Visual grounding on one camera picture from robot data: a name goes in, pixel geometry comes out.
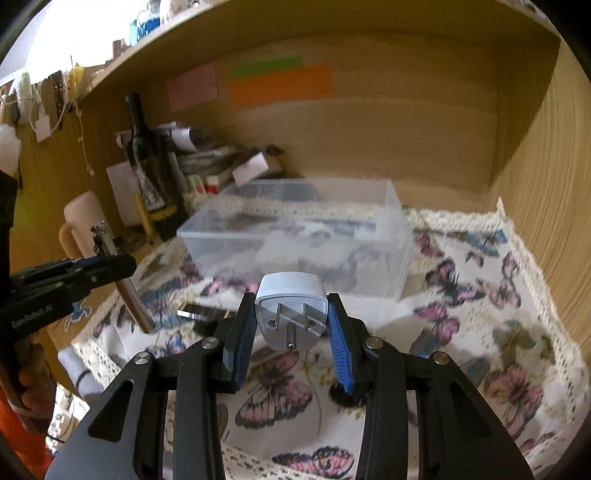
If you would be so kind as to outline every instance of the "hand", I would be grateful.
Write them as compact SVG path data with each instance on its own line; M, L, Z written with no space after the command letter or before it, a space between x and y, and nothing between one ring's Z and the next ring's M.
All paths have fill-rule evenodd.
M23 387L22 403L30 408L36 417L49 418L53 415L55 403L55 388L51 375L45 364L45 352L38 336L29 337L31 348L27 358L22 361L22 368L18 375Z

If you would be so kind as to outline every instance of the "pink sticky note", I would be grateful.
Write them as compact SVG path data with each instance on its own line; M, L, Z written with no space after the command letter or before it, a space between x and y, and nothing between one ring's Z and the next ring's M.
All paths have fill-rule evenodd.
M216 69L208 63L168 80L170 111L176 112L217 98Z

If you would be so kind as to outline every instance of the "white plush toy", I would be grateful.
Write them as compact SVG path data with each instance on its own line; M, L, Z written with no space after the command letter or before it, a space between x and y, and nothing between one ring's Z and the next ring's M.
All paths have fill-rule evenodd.
M21 141L17 138L14 128L0 124L0 170L16 178L20 154Z

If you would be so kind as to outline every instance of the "metal screw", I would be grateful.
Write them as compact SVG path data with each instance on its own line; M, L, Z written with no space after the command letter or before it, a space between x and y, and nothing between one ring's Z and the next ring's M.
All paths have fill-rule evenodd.
M439 365L447 365L450 361L449 355L445 352L435 352L433 354L433 360Z
M206 349L215 348L219 345L220 341L215 337L204 338L201 342L201 346Z
M384 346L384 341L379 337L369 337L365 341L365 345L372 350L377 350Z
M150 352L140 352L134 357L134 362L137 365L147 364L150 360L152 360L152 354Z

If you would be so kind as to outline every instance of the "green sticky note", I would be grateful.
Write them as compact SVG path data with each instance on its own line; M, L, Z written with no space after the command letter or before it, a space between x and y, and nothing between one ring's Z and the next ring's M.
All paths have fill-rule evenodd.
M250 61L236 65L232 69L232 77L236 80L278 70L300 69L304 67L304 57L283 57L281 59Z

